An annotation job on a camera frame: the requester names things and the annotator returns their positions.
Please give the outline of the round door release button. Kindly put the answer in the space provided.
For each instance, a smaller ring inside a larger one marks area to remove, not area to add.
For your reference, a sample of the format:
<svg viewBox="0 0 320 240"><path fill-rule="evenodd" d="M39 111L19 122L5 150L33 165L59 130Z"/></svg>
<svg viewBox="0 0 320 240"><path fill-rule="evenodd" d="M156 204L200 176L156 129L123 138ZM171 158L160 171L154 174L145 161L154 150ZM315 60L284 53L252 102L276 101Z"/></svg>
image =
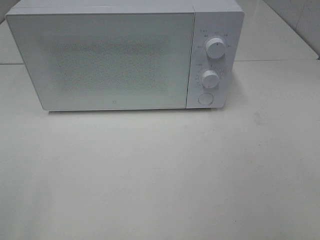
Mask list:
<svg viewBox="0 0 320 240"><path fill-rule="evenodd" d="M209 106L213 103L214 96L211 93L203 93L198 97L198 102L201 105Z"/></svg>

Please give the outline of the white timer knob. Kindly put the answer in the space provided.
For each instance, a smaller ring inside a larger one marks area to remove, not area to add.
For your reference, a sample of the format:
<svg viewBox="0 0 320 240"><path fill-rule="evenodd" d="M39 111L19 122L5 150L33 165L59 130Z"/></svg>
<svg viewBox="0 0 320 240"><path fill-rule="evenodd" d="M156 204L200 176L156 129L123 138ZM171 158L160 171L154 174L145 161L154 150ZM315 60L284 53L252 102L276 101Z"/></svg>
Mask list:
<svg viewBox="0 0 320 240"><path fill-rule="evenodd" d="M207 70L201 75L201 84L204 88L215 88L220 83L220 76L215 70Z"/></svg>

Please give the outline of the white microwave door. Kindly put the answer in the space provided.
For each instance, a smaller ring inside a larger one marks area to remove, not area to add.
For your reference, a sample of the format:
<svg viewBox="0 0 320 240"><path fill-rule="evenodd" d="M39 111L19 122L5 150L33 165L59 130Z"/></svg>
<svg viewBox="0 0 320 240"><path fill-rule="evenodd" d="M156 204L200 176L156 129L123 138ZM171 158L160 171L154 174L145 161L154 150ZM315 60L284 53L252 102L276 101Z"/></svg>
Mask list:
<svg viewBox="0 0 320 240"><path fill-rule="evenodd" d="M47 111L184 108L193 13L10 15Z"/></svg>

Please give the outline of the upper white power knob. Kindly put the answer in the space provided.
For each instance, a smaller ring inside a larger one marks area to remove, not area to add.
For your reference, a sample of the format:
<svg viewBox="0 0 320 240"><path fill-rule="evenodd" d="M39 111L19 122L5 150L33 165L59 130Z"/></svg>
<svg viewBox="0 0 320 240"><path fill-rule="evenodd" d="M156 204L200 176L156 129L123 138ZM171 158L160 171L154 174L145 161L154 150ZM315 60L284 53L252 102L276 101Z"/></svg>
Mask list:
<svg viewBox="0 0 320 240"><path fill-rule="evenodd" d="M219 59L225 54L226 41L221 36L214 36L206 42L205 50L210 59Z"/></svg>

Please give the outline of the white microwave oven body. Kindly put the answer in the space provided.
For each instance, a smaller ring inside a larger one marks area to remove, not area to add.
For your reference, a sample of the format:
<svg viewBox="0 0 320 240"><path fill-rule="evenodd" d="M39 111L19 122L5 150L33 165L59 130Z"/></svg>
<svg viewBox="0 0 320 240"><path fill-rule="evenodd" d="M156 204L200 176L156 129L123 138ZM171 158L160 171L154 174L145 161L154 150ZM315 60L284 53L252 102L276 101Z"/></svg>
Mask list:
<svg viewBox="0 0 320 240"><path fill-rule="evenodd" d="M200 109L224 106L232 68L244 21L244 11L234 0L21 0L6 14L25 15L134 15L134 14L186 14L192 13L193 33L189 61L186 105ZM206 53L206 42L220 36L225 40L225 54L211 59ZM214 88L204 88L202 73L217 71L220 82ZM213 95L211 105L198 102L200 95ZM157 109L106 109L106 110L157 110Z"/></svg>

